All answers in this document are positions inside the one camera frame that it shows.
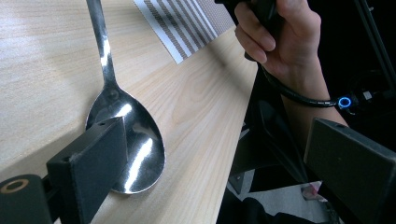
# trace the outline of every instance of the wooden surface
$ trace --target wooden surface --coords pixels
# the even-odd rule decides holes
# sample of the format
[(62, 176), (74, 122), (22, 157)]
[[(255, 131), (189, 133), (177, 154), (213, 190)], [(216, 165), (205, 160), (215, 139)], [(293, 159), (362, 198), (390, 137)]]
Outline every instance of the wooden surface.
[[(257, 65), (233, 28), (176, 65), (133, 1), (103, 7), (117, 81), (156, 120), (167, 161), (151, 189), (110, 192), (93, 223), (215, 223)], [(86, 2), (1, 1), (0, 71), (0, 181), (44, 176), (103, 85)]]

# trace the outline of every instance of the metal spoon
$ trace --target metal spoon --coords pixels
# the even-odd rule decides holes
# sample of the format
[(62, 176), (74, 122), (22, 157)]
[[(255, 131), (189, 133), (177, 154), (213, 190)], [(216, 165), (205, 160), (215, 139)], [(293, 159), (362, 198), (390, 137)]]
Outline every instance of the metal spoon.
[(116, 82), (100, 0), (87, 0), (87, 4), (99, 48), (105, 85), (91, 107), (86, 129), (105, 119), (123, 117), (128, 162), (112, 190), (126, 194), (137, 193), (150, 188), (163, 172), (163, 139), (147, 109), (123, 91)]

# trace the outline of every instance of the black cable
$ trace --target black cable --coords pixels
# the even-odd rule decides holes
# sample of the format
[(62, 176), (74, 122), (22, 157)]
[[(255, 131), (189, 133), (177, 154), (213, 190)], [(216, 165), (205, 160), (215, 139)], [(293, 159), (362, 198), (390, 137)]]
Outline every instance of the black cable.
[(297, 102), (302, 105), (309, 105), (313, 107), (332, 107), (337, 105), (336, 100), (329, 100), (329, 101), (321, 101), (321, 100), (314, 100), (307, 97), (300, 95), (299, 93), (293, 91), (289, 87), (285, 86), (281, 83), (276, 77), (269, 74), (264, 67), (262, 66), (262, 71), (264, 72), (265, 77), (267, 78), (268, 82), (279, 91), (280, 94), (288, 97), (294, 102)]

